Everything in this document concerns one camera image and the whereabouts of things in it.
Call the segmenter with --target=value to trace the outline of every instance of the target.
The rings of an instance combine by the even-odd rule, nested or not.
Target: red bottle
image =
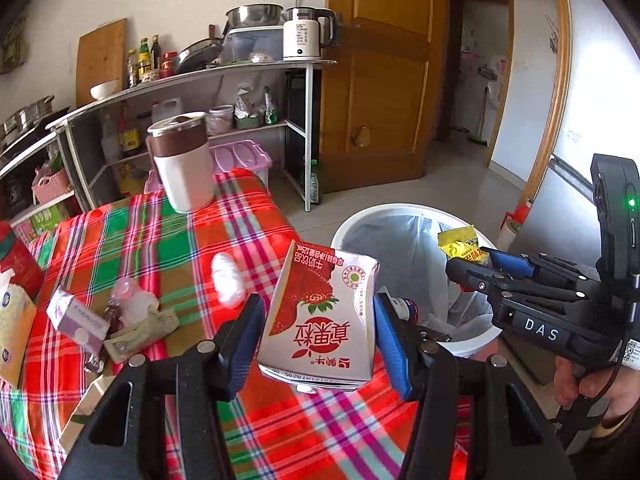
[[[0,271],[13,269],[11,282],[20,285],[32,300],[36,299],[44,272],[31,255],[26,245],[15,237],[7,222],[0,222]]]

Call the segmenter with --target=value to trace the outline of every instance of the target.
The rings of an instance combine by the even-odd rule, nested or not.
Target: blue gripper pad
[[[494,269],[500,269],[516,280],[533,276],[534,268],[523,256],[503,253],[502,251],[488,247],[480,248],[491,256],[491,263]]]
[[[228,371],[229,398],[244,387],[265,319],[264,301],[257,294],[249,295],[220,352]]]
[[[373,298],[376,317],[376,344],[385,362],[391,386],[402,400],[415,400],[421,391],[414,387],[410,377],[411,350],[402,341],[402,324],[386,294]]]

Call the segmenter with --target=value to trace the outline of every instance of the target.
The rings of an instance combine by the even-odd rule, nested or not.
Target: plaid tablecloth
[[[212,286],[217,252],[234,256],[251,292],[271,297],[296,232],[253,173],[235,170],[216,180],[215,202],[195,214],[175,213],[162,191],[143,194],[77,216],[34,243],[46,276],[22,386],[11,390],[0,381],[0,429],[39,478],[57,478],[65,461],[58,437],[94,378],[82,371],[86,355],[47,318],[58,286],[101,312],[115,280],[135,277],[180,319],[174,333],[145,351],[151,359],[180,355],[237,316],[219,306]],[[179,479],[175,404],[172,397],[166,403],[168,468]],[[396,478],[416,409],[393,392],[380,356],[373,380],[357,392],[314,396],[264,378],[254,362],[242,392],[219,405],[240,480]],[[458,436],[452,478],[465,468],[464,425]]]

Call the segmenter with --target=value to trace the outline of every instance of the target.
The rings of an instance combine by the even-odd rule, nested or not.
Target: purple and white carton
[[[58,332],[70,337],[88,352],[100,353],[109,323],[91,312],[73,294],[57,288],[49,301],[47,316]]]

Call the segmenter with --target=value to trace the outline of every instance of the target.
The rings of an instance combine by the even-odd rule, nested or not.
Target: human hand
[[[578,379],[574,377],[574,364],[563,357],[556,357],[554,375],[556,400],[561,406],[566,406],[578,397],[578,393],[585,397],[595,397],[612,373],[612,367],[599,370],[582,378],[578,384]],[[640,372],[626,366],[621,367],[616,380],[604,397],[611,399],[604,420],[611,420],[628,413],[640,398]]]

